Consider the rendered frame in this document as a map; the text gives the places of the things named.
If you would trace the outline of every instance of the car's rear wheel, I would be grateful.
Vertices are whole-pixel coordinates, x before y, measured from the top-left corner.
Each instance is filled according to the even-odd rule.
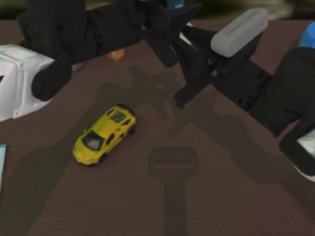
[[[107,153],[104,153],[104,154],[99,158],[98,162],[99,162],[99,163],[103,162],[103,161],[106,159],[107,156],[108,156],[108,154],[107,154]]]
[[[136,125],[133,124],[128,130],[128,136],[132,136],[136,132]]]

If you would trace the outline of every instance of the toy car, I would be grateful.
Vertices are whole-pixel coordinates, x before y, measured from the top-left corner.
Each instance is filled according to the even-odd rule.
[[[136,124],[135,113],[128,106],[112,107],[78,138],[72,151],[76,161],[89,166],[102,162],[122,139],[134,134]]]

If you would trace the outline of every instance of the light blue paper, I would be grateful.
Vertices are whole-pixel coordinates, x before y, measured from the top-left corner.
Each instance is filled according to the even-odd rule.
[[[5,151],[6,151],[6,145],[0,144],[0,190],[2,186],[2,175],[3,175],[3,168],[4,168]]]

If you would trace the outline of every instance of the brown table surface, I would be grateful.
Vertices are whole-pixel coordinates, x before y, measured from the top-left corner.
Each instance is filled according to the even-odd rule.
[[[273,73],[308,23],[270,22],[253,60]],[[0,44],[21,38],[14,21],[0,29]],[[43,110],[0,123],[0,236],[315,235],[315,183],[279,140],[212,87],[176,109],[183,84],[178,65],[163,68],[140,43],[119,62],[89,61]],[[79,165],[76,138],[117,102],[135,109],[137,133],[101,165]],[[169,168],[158,170],[163,157]]]

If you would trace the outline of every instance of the car windshield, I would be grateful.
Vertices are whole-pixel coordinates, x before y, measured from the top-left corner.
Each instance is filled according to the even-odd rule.
[[[116,122],[120,123],[126,118],[126,115],[122,112],[116,112],[111,116],[111,119]]]
[[[83,144],[90,150],[100,151],[105,139],[96,134],[94,131],[90,131],[83,137]]]

